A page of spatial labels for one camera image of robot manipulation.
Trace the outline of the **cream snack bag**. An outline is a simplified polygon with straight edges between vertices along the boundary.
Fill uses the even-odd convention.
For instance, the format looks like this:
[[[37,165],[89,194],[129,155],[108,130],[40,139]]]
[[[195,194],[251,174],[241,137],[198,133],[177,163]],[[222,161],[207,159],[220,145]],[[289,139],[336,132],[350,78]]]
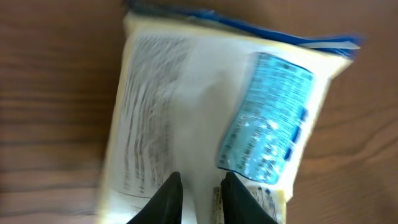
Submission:
[[[173,172],[182,223],[224,223],[234,172],[277,223],[352,35],[303,38],[209,10],[131,1],[97,221],[127,223]]]

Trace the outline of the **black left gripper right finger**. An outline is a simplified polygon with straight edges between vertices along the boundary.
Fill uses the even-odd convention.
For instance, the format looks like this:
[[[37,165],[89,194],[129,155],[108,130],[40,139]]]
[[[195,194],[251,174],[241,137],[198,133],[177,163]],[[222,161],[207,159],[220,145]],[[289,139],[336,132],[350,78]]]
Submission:
[[[234,172],[221,181],[225,224],[277,224],[257,203]]]

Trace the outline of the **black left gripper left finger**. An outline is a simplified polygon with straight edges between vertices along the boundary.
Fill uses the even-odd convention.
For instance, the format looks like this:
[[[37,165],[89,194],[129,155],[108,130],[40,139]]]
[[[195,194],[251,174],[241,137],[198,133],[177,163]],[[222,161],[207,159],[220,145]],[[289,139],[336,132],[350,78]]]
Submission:
[[[181,224],[183,185],[173,172],[145,207],[126,224]]]

